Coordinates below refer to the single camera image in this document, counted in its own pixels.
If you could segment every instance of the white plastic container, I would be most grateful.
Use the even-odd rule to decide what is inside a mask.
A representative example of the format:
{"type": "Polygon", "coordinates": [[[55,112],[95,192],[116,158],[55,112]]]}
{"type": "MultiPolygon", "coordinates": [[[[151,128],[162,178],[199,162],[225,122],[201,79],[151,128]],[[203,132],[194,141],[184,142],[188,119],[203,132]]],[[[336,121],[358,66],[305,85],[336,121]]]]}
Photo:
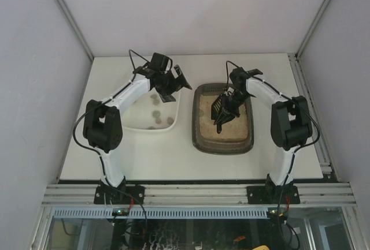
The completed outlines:
{"type": "Polygon", "coordinates": [[[128,130],[138,132],[163,132],[172,129],[177,121],[177,114],[179,113],[180,106],[180,91],[172,94],[175,97],[175,102],[163,103],[159,94],[154,89],[147,94],[141,96],[134,104],[129,107],[121,117],[122,127],[128,130]],[[152,95],[157,95],[160,101],[158,105],[154,105],[152,95]],[[153,117],[153,111],[159,111],[161,123],[157,124],[156,119],[153,117]],[[167,119],[173,119],[172,125],[168,124],[167,119]]]}

